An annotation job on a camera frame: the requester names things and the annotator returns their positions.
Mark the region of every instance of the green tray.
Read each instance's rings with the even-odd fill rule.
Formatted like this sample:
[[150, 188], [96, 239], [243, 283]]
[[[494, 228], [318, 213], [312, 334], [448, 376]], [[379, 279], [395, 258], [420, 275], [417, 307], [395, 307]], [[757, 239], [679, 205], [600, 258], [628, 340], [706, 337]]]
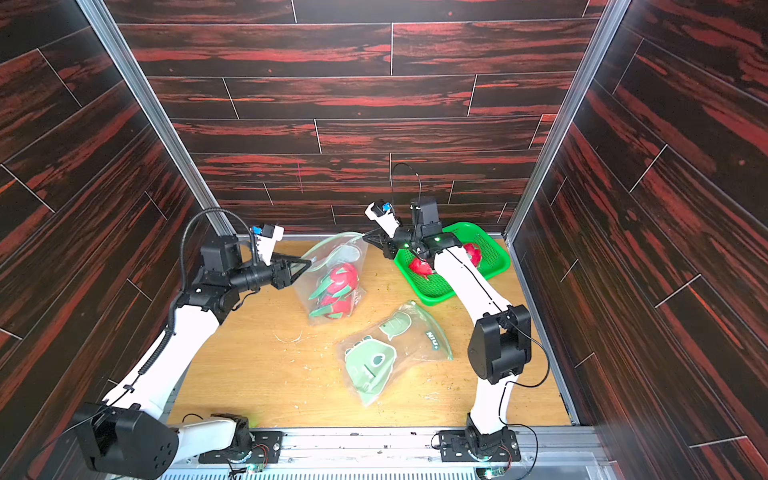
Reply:
[[[462, 243], [474, 243], [480, 247], [482, 260], [478, 265], [478, 271], [486, 279], [493, 278], [509, 268], [509, 253], [474, 223], [458, 222], [445, 227], [442, 231], [453, 232]], [[410, 251], [400, 250], [395, 257], [395, 265], [411, 284], [411, 288], [422, 303], [426, 306], [434, 306], [456, 294], [448, 282], [437, 273], [430, 275], [429, 280], [413, 273], [408, 267], [413, 261], [413, 257], [413, 253]]]

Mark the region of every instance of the side wall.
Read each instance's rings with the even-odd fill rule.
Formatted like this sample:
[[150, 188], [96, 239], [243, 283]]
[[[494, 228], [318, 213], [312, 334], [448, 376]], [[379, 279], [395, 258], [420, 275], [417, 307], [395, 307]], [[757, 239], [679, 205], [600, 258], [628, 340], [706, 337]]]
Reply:
[[635, 0], [515, 249], [629, 478], [768, 478], [764, 2]]
[[[16, 480], [159, 333], [198, 206], [74, 0], [0, 18], [0, 477]], [[87, 478], [73, 440], [32, 478]]]
[[604, 0], [108, 0], [224, 207], [289, 233], [369, 230], [419, 185], [502, 231]]

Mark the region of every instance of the cable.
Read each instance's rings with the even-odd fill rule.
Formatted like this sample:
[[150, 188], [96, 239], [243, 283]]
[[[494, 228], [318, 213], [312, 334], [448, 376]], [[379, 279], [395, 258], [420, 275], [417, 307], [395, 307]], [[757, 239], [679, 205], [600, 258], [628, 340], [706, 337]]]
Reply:
[[393, 210], [395, 208], [395, 175], [394, 175], [394, 173], [395, 173], [395, 169], [397, 167], [399, 167], [400, 165], [405, 165], [406, 167], [410, 168], [411, 172], [413, 172], [413, 174], [416, 175], [416, 178], [419, 179], [419, 203], [421, 203], [421, 201], [422, 201], [422, 178], [419, 176], [419, 172], [417, 172], [416, 170], [413, 170], [413, 167], [408, 165], [406, 162], [398, 162], [398, 163], [392, 165], [392, 179], [391, 179], [391, 181], [389, 183], [389, 188], [391, 190], [390, 193], [392, 194], [392, 208], [393, 208]]
[[[115, 403], [120, 402], [120, 400], [122, 400], [122, 398], [124, 396], [126, 396], [129, 392], [132, 392], [134, 390], [134, 385], [136, 384], [136, 381], [139, 380], [139, 376], [136, 376], [136, 379], [134, 379], [134, 381], [129, 386], [124, 386], [125, 392], [123, 392], [120, 396], [118, 396], [117, 400], [115, 400], [114, 402], [110, 403], [109, 405], [105, 405], [105, 406], [101, 407], [98, 411], [96, 411], [95, 414], [89, 416], [88, 418], [83, 419], [80, 422], [77, 422], [77, 423], [75, 423], [74, 425], [72, 425], [70, 427], [67, 427], [66, 429], [64, 429], [63, 432], [61, 432], [58, 435], [56, 435], [53, 439], [49, 440], [48, 443], [43, 445], [37, 452], [35, 452], [35, 454], [32, 456], [32, 458], [29, 459], [29, 463], [27, 464], [27, 468], [25, 468], [25, 470], [24, 470], [24, 476], [27, 478], [27, 480], [35, 480], [35, 478], [32, 478], [29, 475], [29, 467], [32, 466], [32, 463], [36, 460], [36, 458], [38, 456], [40, 456], [41, 453], [45, 452], [45, 450], [47, 450], [48, 447], [53, 445], [53, 443], [56, 442], [57, 440], [59, 440], [65, 433], [71, 432], [72, 430], [76, 429], [78, 426], [80, 426], [80, 425], [82, 425], [82, 424], [84, 424], [86, 422], [90, 422], [94, 417], [100, 415], [103, 412], [106, 412]], [[101, 424], [101, 422], [103, 422], [103, 421], [104, 421], [104, 419], [102, 419], [100, 422], [98, 422], [96, 426], [99, 426]]]
[[544, 352], [544, 358], [547, 359], [547, 372], [544, 374], [544, 378], [541, 379], [541, 381], [539, 383], [536, 383], [535, 385], [524, 385], [522, 383], [517, 383], [514, 380], [508, 380], [505, 383], [505, 385], [504, 385], [504, 389], [506, 389], [507, 385], [509, 385], [510, 383], [514, 383], [515, 385], [519, 385], [519, 386], [525, 387], [526, 389], [535, 389], [536, 387], [540, 386], [542, 383], [546, 382], [547, 378], [549, 377], [549, 371], [550, 371], [549, 355], [547, 354], [547, 350], [545, 350], [544, 346], [542, 344], [540, 344], [536, 339], [533, 339], [530, 335], [528, 335], [527, 333], [525, 333], [522, 330], [520, 330], [517, 325], [512, 325], [512, 326], [518, 332], [522, 333], [524, 336], [527, 336], [533, 343], [535, 343], [536, 345], [538, 345], [541, 348], [541, 351]]
[[527, 477], [528, 475], [530, 475], [530, 474], [531, 474], [531, 471], [532, 471], [532, 470], [533, 470], [533, 468], [536, 466], [536, 460], [538, 460], [538, 435], [536, 435], [536, 431], [535, 431], [534, 429], [532, 429], [531, 427], [529, 427], [528, 425], [524, 425], [524, 424], [522, 424], [522, 423], [507, 423], [507, 422], [505, 422], [504, 420], [502, 420], [502, 423], [503, 423], [504, 425], [506, 425], [507, 427], [525, 427], [526, 429], [530, 430], [530, 431], [531, 431], [531, 433], [533, 433], [533, 437], [534, 437], [534, 439], [536, 439], [536, 453], [534, 454], [534, 457], [533, 457], [533, 463], [531, 463], [531, 466], [530, 466], [530, 467], [528, 468], [528, 470], [527, 470], [527, 471], [526, 471], [526, 472], [523, 474], [523, 476], [522, 476], [522, 477], [520, 477], [520, 478], [516, 478], [516, 479], [515, 479], [515, 480], [523, 480], [523, 478], [525, 478], [525, 477]]
[[232, 307], [232, 311], [234, 312], [235, 310], [238, 310], [240, 307], [242, 307], [243, 304], [245, 303], [245, 299], [248, 298], [251, 295], [254, 295], [255, 293], [257, 293], [257, 292], [250, 292], [246, 296], [244, 296], [243, 299], [240, 302], [238, 302], [237, 305]]
[[160, 356], [160, 354], [165, 350], [165, 347], [168, 346], [168, 343], [170, 342], [170, 339], [176, 334], [175, 327], [176, 327], [176, 304], [179, 300], [179, 298], [184, 294], [184, 292], [187, 291], [187, 268], [184, 265], [184, 247], [187, 243], [187, 236], [189, 235], [190, 229], [194, 226], [194, 224], [197, 223], [197, 221], [205, 214], [209, 214], [211, 212], [221, 212], [223, 214], [231, 215], [232, 217], [236, 218], [240, 223], [243, 224], [245, 227], [246, 232], [248, 232], [248, 237], [250, 238], [250, 263], [251, 265], [255, 265], [256, 261], [258, 259], [257, 256], [257, 249], [256, 249], [256, 234], [253, 233], [253, 230], [248, 228], [248, 225], [243, 221], [242, 218], [238, 217], [236, 214], [230, 212], [227, 209], [220, 208], [220, 207], [211, 207], [206, 208], [202, 210], [201, 212], [195, 214], [190, 220], [187, 222], [187, 226], [184, 228], [184, 233], [181, 235], [181, 242], [179, 246], [179, 268], [180, 268], [180, 274], [181, 274], [181, 288], [179, 291], [179, 294], [176, 295], [176, 298], [174, 298], [174, 301], [170, 303], [170, 306], [168, 307], [168, 320], [166, 322], [165, 326], [165, 334], [163, 335], [163, 339], [160, 341], [160, 343], [157, 344], [157, 348], [152, 352], [152, 355], [147, 359], [147, 362], [141, 366], [139, 369], [139, 375], [143, 375], [147, 373], [149, 368], [153, 366], [153, 364], [157, 361], [157, 358]]
[[205, 420], [203, 417], [201, 417], [201, 416], [200, 416], [200, 415], [198, 415], [197, 413], [187, 413], [187, 414], [186, 414], [186, 415], [185, 415], [185, 416], [184, 416], [184, 417], [181, 419], [181, 423], [184, 423], [184, 420], [186, 420], [186, 419], [187, 419], [187, 417], [188, 417], [189, 415], [195, 415], [195, 416], [196, 416], [197, 418], [199, 418], [200, 420]]

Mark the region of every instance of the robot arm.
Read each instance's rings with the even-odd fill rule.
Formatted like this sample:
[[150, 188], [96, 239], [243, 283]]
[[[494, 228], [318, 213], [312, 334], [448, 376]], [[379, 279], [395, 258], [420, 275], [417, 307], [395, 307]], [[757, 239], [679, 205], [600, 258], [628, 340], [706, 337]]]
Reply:
[[165, 331], [102, 403], [86, 403], [73, 416], [91, 470], [157, 478], [172, 463], [200, 453], [223, 451], [233, 461], [250, 454], [254, 445], [244, 417], [216, 414], [183, 425], [158, 419], [179, 378], [236, 308], [240, 294], [269, 284], [290, 286], [310, 267], [309, 260], [273, 253], [282, 237], [282, 227], [253, 227], [257, 255], [245, 263], [235, 235], [215, 237], [200, 248], [203, 266], [172, 302]]
[[514, 385], [510, 381], [515, 382], [531, 361], [531, 317], [524, 306], [512, 306], [483, 278], [453, 233], [442, 231], [434, 199], [411, 202], [411, 212], [413, 227], [404, 227], [389, 203], [370, 204], [366, 216], [380, 228], [363, 238], [381, 248], [386, 258], [407, 249], [428, 262], [469, 312], [474, 330], [468, 357], [478, 375], [478, 389], [465, 437], [475, 458], [487, 459], [509, 439], [506, 412]]

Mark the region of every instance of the transparent plastic bag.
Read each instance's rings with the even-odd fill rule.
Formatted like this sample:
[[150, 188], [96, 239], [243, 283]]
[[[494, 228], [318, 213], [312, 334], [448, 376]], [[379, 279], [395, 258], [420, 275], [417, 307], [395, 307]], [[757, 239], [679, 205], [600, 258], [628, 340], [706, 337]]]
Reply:
[[453, 360], [453, 352], [437, 320], [414, 301], [336, 345], [347, 387], [364, 406], [375, 402], [384, 387], [420, 362]]
[[308, 312], [310, 325], [350, 316], [366, 294], [360, 286], [368, 244], [362, 234], [345, 232], [327, 238], [302, 255], [312, 266], [293, 284]]

